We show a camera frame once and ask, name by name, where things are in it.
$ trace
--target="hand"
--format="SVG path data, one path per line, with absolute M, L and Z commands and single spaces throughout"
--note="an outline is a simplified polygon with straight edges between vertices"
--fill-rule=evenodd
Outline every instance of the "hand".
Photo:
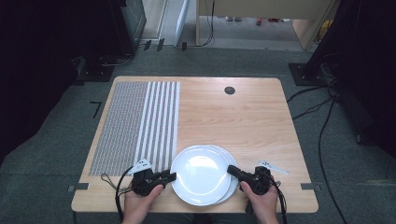
M 149 210 L 152 209 L 152 202 L 161 194 L 161 190 L 163 190 L 163 185 L 158 185 L 146 197 L 139 196 L 132 190 L 125 193 L 122 224 L 142 223 Z
M 242 189 L 250 199 L 257 221 L 260 224 L 278 224 L 276 218 L 277 191 L 274 186 L 263 195 L 255 194 L 247 182 L 241 182 Z

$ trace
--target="white plate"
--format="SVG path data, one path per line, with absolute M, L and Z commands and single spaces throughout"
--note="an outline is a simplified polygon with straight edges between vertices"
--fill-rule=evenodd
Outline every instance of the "white plate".
M 177 173 L 172 187 L 186 203 L 198 206 L 216 203 L 230 187 L 227 168 L 227 160 L 213 147 L 187 147 L 172 163 L 171 173 Z
M 228 162 L 229 165 L 237 166 L 237 165 L 236 165 L 236 161 L 235 161 L 235 159 L 233 158 L 233 156 L 230 154 L 230 152 L 228 152 L 227 150 L 225 150 L 225 149 L 222 148 L 222 147 L 218 147 L 218 146 L 214 146 L 214 145 L 208 145 L 208 146 L 209 146 L 209 147 L 213 147 L 214 149 L 216 149 L 217 151 L 219 151 L 219 152 L 224 156 L 224 158 L 227 160 L 227 162 Z M 228 188 L 228 190 L 227 190 L 227 192 L 224 194 L 224 196 L 222 196 L 221 199 L 218 200 L 216 203 L 222 203 L 222 202 L 226 201 L 227 199 L 229 199 L 231 196 L 233 196 L 233 193 L 235 192 L 236 187 L 237 187 L 238 184 L 239 184 L 239 181 L 238 181 L 238 178 L 236 178 L 236 177 L 233 176 L 233 175 L 230 175 L 230 177 L 231 177 L 231 184 L 230 184 L 230 187 Z

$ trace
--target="wire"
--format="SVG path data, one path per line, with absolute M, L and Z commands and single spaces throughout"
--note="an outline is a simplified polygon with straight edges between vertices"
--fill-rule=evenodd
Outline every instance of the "wire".
M 121 220 L 121 221 L 123 220 L 123 213 L 122 213 L 121 204 L 120 204 L 120 196 L 121 196 L 121 194 L 126 193 L 126 192 L 124 191 L 124 192 L 122 192 L 121 194 L 119 194 L 119 192 L 120 192 L 120 185 L 121 185 L 121 182 L 122 182 L 123 178 L 128 174 L 128 172 L 129 172 L 132 168 L 134 168 L 134 167 L 131 166 L 130 168 L 128 168 L 128 169 L 122 174 L 122 176 L 121 176 L 121 178 L 120 178 L 120 181 L 119 181 L 119 184 L 118 184 L 117 187 L 116 187 L 116 206 L 117 206 L 117 210 L 118 210 L 118 212 L 119 212 L 119 216 L 120 216 L 120 220 Z
M 323 177 L 324 177 L 324 180 L 326 182 L 326 187 L 327 187 L 327 189 L 328 189 L 328 191 L 330 193 L 330 196 L 332 197 L 332 202 L 334 203 L 335 208 L 337 209 L 338 213 L 340 214 L 341 219 L 343 219 L 344 223 L 347 224 L 347 221 L 344 218 L 344 215 L 341 212 L 341 209 L 338 206 L 338 203 L 335 201 L 334 195 L 332 194 L 332 189 L 330 188 L 329 180 L 327 179 L 326 172 L 325 172 L 324 167 L 323 167 L 322 156 L 321 156 L 321 147 L 320 147 L 321 138 L 322 138 L 324 129 L 325 129 L 327 123 L 329 122 L 329 118 L 330 118 L 330 114 L 332 113 L 332 107 L 334 106 L 334 102 L 335 102 L 335 98 L 332 98 L 332 105 L 330 106 L 329 113 L 328 113 L 327 118 L 326 118 L 326 120 L 325 120 L 325 122 L 323 124 L 323 127 L 320 130 L 320 134 L 319 134 L 319 138 L 318 138 L 318 156 L 319 156 L 320 169 L 321 169 L 321 172 L 323 173 Z
M 214 28 L 213 28 L 213 15 L 215 14 L 215 2 L 216 2 L 216 0 L 213 0 L 213 3 L 212 3 L 212 16 L 211 16 L 210 22 L 209 22 L 209 18 L 206 16 L 207 23 L 208 23 L 208 25 L 210 27 L 209 38 L 206 40 L 206 42 L 203 45 L 197 45 L 195 47 L 204 47 L 204 46 L 208 45 L 210 42 L 212 42 L 212 40 L 213 40 L 213 44 L 216 42 L 216 39 L 214 37 L 215 31 L 214 31 Z
M 312 107 L 309 107 L 307 110 L 305 110 L 304 113 L 299 114 L 299 115 L 293 117 L 292 119 L 293 119 L 293 120 L 296 120 L 296 119 L 298 119 L 298 118 L 300 118 L 300 117 L 302 117 L 302 116 L 304 116 L 304 115 L 307 115 L 307 114 L 310 114 L 310 113 L 313 113 L 313 112 L 316 112 L 316 111 L 320 110 L 320 108 L 321 108 L 323 105 L 329 103 L 331 99 L 332 99 L 332 97 L 328 98 L 327 100 L 323 101 L 322 103 L 320 103 L 320 104 L 318 104 L 318 105 L 314 105 L 314 106 L 312 106 Z
M 271 184 L 274 185 L 274 187 L 276 188 L 277 196 L 279 198 L 279 203 L 280 203 L 280 210 L 282 213 L 283 224 L 287 224 L 288 220 L 286 218 L 286 212 L 288 210 L 288 205 L 286 204 L 285 195 L 283 195 L 282 191 L 279 189 L 280 184 L 278 185 L 272 176 L 269 176 L 267 174 L 264 174 L 264 175 L 269 178 Z
M 73 223 L 77 224 L 77 214 L 75 211 L 73 211 Z
M 132 59 L 132 54 L 129 55 L 128 59 L 123 62 L 123 63 L 102 63 L 102 66 L 107 67 L 107 66 L 121 66 L 121 65 L 125 65 L 126 63 L 128 63 L 129 61 L 131 61 Z
M 304 89 L 304 90 L 301 90 L 301 91 L 297 91 L 296 93 L 294 93 L 290 98 L 289 98 L 289 100 L 287 101 L 287 102 L 290 102 L 294 97 L 296 97 L 297 95 L 300 95 L 300 94 L 302 94 L 302 93 L 305 93 L 305 92 L 309 92 L 309 91 L 314 91 L 314 90 L 317 90 L 317 89 L 320 89 L 320 88 L 324 88 L 324 87 L 326 87 L 326 86 L 318 86 L 318 87 L 313 87 L 313 88 L 309 88 L 309 89 Z
M 117 187 L 113 184 L 113 182 L 110 180 L 110 177 L 107 174 L 101 174 L 100 178 L 103 181 L 106 181 L 111 187 L 113 187 L 113 189 L 117 189 Z

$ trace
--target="striped mat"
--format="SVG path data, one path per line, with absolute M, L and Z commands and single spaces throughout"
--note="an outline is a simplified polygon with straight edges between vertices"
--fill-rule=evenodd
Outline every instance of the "striped mat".
M 176 156 L 179 82 L 118 82 L 90 175 L 121 176 L 142 159 L 153 172 Z

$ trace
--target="black controller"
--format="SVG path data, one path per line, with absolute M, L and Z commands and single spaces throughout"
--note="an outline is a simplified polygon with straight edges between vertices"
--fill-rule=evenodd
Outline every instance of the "black controller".
M 148 196 L 157 185 L 163 185 L 176 180 L 176 173 L 165 170 L 162 172 L 152 173 L 151 169 L 143 170 L 134 173 L 134 178 L 131 182 L 132 190 L 140 196 Z
M 263 166 L 257 166 L 254 170 L 254 174 L 250 174 L 238 169 L 236 166 L 229 165 L 227 172 L 238 178 L 239 182 L 247 182 L 255 194 L 263 195 L 271 188 L 271 172 Z M 247 203 L 245 212 L 253 214 L 253 207 L 250 201 Z

